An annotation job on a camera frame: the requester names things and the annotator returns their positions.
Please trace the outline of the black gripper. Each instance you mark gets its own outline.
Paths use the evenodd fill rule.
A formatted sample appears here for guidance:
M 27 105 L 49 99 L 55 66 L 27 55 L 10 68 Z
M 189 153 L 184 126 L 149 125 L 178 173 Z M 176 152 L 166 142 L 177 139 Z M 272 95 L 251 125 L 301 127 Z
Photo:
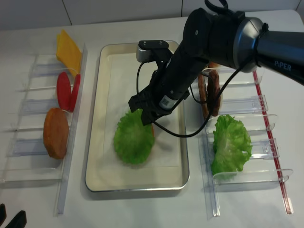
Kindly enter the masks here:
M 167 48 L 149 50 L 158 69 L 149 84 L 128 102 L 131 112 L 142 109 L 143 125 L 153 123 L 188 97 L 190 85 L 190 56 L 183 48 L 172 54 Z

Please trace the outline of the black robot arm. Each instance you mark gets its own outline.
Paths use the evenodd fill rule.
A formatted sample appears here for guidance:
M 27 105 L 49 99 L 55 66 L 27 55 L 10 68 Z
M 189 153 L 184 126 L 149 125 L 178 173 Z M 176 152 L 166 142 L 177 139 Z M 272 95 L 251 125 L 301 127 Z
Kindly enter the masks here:
M 174 52 L 163 40 L 142 40 L 136 57 L 158 66 L 149 84 L 128 102 L 132 112 L 144 110 L 143 124 L 171 114 L 189 96 L 189 86 L 209 62 L 245 73 L 265 67 L 298 83 L 304 81 L 303 33 L 270 31 L 260 19 L 228 9 L 216 15 L 194 10 Z

